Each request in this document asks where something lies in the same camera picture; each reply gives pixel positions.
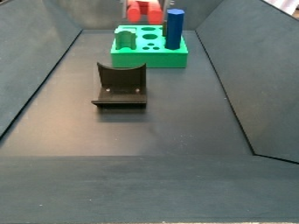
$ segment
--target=circular hole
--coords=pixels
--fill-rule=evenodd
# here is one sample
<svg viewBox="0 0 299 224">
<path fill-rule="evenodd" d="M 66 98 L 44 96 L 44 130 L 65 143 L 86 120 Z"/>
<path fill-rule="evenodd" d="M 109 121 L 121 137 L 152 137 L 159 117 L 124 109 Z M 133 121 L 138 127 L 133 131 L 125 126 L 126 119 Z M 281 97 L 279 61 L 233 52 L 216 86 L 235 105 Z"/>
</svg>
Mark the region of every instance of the circular hole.
<svg viewBox="0 0 299 224">
<path fill-rule="evenodd" d="M 157 36 L 155 34 L 145 34 L 143 36 L 144 39 L 157 39 Z"/>
<path fill-rule="evenodd" d="M 151 32 L 151 31 L 155 30 L 155 28 L 153 27 L 143 27 L 141 30 L 143 31 L 147 31 L 147 32 Z"/>
</svg>

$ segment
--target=green block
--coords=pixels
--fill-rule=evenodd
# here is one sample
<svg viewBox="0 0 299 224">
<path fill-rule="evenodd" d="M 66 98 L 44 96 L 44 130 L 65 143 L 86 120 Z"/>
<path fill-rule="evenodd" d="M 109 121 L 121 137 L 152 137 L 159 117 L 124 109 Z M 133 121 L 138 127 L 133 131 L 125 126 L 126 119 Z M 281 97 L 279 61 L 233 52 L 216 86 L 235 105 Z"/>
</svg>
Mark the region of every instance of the green block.
<svg viewBox="0 0 299 224">
<path fill-rule="evenodd" d="M 112 67 L 185 67 L 188 49 L 181 38 L 177 50 L 164 48 L 161 25 L 120 25 L 117 29 L 134 29 L 136 49 L 122 47 L 117 50 L 116 40 L 110 48 Z"/>
</svg>

